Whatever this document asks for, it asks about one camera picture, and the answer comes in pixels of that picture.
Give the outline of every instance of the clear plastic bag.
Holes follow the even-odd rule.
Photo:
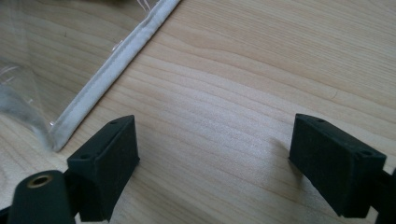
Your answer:
[[[175,7],[178,1],[167,2]],[[56,143],[53,129],[60,117],[156,5],[157,0],[0,0],[0,116],[30,128],[44,148],[59,150],[64,142]]]

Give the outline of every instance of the wooden table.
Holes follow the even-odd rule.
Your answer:
[[[110,223],[374,223],[338,217],[288,161],[294,115],[396,166],[396,4],[183,1],[60,153],[1,117],[0,198],[134,114],[141,162]]]

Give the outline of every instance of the mounting hole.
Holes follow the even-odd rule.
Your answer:
[[[39,175],[29,181],[27,183],[27,187],[29,189],[40,188],[46,184],[48,184],[52,180],[52,175]]]
[[[81,155],[79,158],[80,159],[83,159],[83,160],[87,160],[87,159],[89,159],[91,156],[89,155],[89,154],[84,154],[84,155]]]

